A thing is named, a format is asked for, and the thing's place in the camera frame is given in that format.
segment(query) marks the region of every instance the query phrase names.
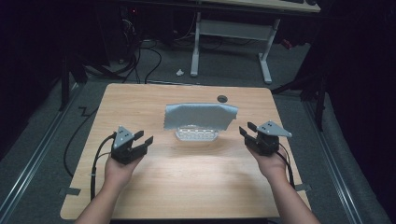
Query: black cable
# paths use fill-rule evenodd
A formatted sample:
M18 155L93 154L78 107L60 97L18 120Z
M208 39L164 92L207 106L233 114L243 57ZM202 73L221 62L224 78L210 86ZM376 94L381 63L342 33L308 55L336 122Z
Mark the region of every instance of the black cable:
M157 69L158 66L160 66L160 63L161 63L161 61L163 60L163 57L162 57L161 54L160 54L157 50L155 50L155 49L146 49L146 50L151 50L151 51L155 52L156 54L158 54L158 56L160 57L160 60L158 61L157 65L155 65L155 67L154 67L154 68L146 75L146 77L145 77L145 84L148 84L149 75L151 75L151 73L154 72L154 70Z
M128 77L129 77L129 76L132 74L132 72L136 69L136 67L137 67L137 59L136 59L135 56L133 57L133 61L134 61L134 66L131 68L131 70L129 71L129 73L126 75L126 77L124 78L124 80L122 81L122 83L125 83L126 80L128 79Z
M98 159L101 158L101 157L103 157L103 156L105 156L105 155L108 155L108 154L110 154L110 153L111 153L111 152L102 153L102 154L98 157Z
M276 154L286 163L286 166L288 167L288 172L289 172L289 182L291 184L291 186L296 189L295 184L294 184L294 177L293 177L293 171L291 170L291 165L290 165L290 157L289 157L289 152L285 149L286 155L288 157L288 160L286 160L286 158L280 154L278 151L276 152Z
M117 133L111 134L109 137L107 137L105 140L103 140L102 144L99 146L95 158L93 160L93 165L92 165L92 172L91 172L91 201L95 197L95 182L96 182L96 163L98 159L100 158L99 154L100 151L102 150L102 147L105 145L105 143L110 140L114 139L116 137Z
M90 115L88 115L84 121L82 121L82 123L78 126L78 128L75 130L75 132L73 133L73 135L71 136L71 138L69 139L69 142L67 143L66 148L64 149L64 169L66 170L66 172L73 177L74 175L72 174L72 172L69 170L69 168L67 167L67 162L66 162L66 156L67 156L67 151L70 147L70 144L72 143L73 139L75 138L76 134L78 133L78 131L81 129L82 125L85 124L85 122L87 122L87 120L94 114L97 112L98 108L94 109L92 111L92 113Z
M215 46L214 48L206 48L206 47L204 47L204 46L202 45L202 43L200 43L200 48L201 48L201 49L208 49L208 50L218 49L218 48L220 48L220 47L222 46L223 40L224 40L224 38L223 38L223 37L220 37L220 38L219 38L219 44L218 44L217 46Z

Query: wooden table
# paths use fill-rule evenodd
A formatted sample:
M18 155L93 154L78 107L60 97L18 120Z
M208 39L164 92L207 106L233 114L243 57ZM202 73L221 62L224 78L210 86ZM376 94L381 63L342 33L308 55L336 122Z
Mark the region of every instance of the wooden table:
M239 108L227 131L213 142L181 142L163 129L168 104L217 103L219 95ZM264 88L110 84L82 152L61 216L75 219L90 202L91 168L101 142L119 125L154 136L148 155L118 199L113 218L278 217L270 186L244 145L238 127L273 120L281 125L272 94ZM286 148L289 143L281 137ZM110 141L102 152L110 150ZM290 152L296 184L301 178ZM97 164L96 192L104 181L106 156ZM300 196L308 204L304 191Z

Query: hand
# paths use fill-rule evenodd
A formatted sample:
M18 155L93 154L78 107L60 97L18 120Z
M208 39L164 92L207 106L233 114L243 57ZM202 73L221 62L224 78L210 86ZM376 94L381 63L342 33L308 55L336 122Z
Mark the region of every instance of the hand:
M108 156L105 167L105 183L103 189L111 189L116 192L122 191L122 189L131 180L132 173L137 164L143 159L143 157L132 161L126 165L117 162L111 155Z
M268 181L272 181L274 178L285 178L286 179L286 164L277 154L272 154L269 157L260 156L254 150L247 148L253 157L256 159L259 164L259 169L262 174L268 179ZM278 151L283 157L286 157L286 152L283 147L281 147Z

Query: gray object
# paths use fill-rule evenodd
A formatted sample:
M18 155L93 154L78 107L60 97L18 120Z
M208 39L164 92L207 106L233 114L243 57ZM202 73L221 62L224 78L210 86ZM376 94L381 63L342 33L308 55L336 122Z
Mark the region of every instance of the gray object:
M271 120L257 127L257 131L271 136L292 137L291 133L284 130Z
M186 103L167 105L165 108L165 130L181 127L200 127L207 130L225 131L236 119L238 107L210 103Z

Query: gray floor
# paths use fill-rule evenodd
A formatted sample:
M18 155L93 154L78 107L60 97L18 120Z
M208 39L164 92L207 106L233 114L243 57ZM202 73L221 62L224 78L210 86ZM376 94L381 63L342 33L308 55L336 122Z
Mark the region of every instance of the gray floor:
M174 46L172 49L158 44L153 49L162 55L160 66L149 77L151 83L158 81L216 85L216 86L247 86L274 89L289 81L292 81L298 68L309 50L309 46L299 46L294 49L284 49L274 45L268 58L268 64L273 76L273 84L268 86L263 83L260 65L255 52L262 43L253 42L239 46L231 43L223 43L219 48L210 50L202 49L200 71L198 77L190 77L191 46ZM204 43L204 48L215 48L216 43ZM158 62L159 56L150 51L141 51L141 60L137 66L140 79L144 80L147 74ZM178 69L185 72L184 76L176 76ZM73 104L64 114L58 131L52 136L43 159L37 163L37 169L33 171L33 178L27 178L27 188L20 198L16 198L15 207L1 208L0 220L6 223L70 223L62 220L60 211L64 201L61 189L67 188L71 177L67 174L63 165L65 147L73 132L86 117L82 115L81 106L87 108L86 113L91 113L99 106L106 85L111 82L108 79L90 77L85 86L80 86L76 91ZM134 74L128 82L134 83ZM23 175L23 169L34 153L47 129L55 118L61 115L58 112L60 106L60 85L53 89L49 98L41 105L29 120L29 125L7 156L0 162L0 202L9 202L7 197L19 177ZM362 175L359 166L353 160L338 127L332 112L330 99L326 99L324 111L324 132L318 133L312 124L308 108L311 103L303 103L298 97L297 91L286 91L274 96L279 115L285 129L293 133L290 139L297 166L305 184L311 187L307 192L313 212L322 223L349 223L350 215L340 200L340 192L332 177L326 155L323 153L323 139L331 149L332 156L342 174L343 180L348 187L349 196L358 210L361 220L355 223L390 223L382 207L378 204ZM67 164L72 171L75 170L79 156L84 148L85 141L93 123L94 116L81 127L70 148L67 151Z

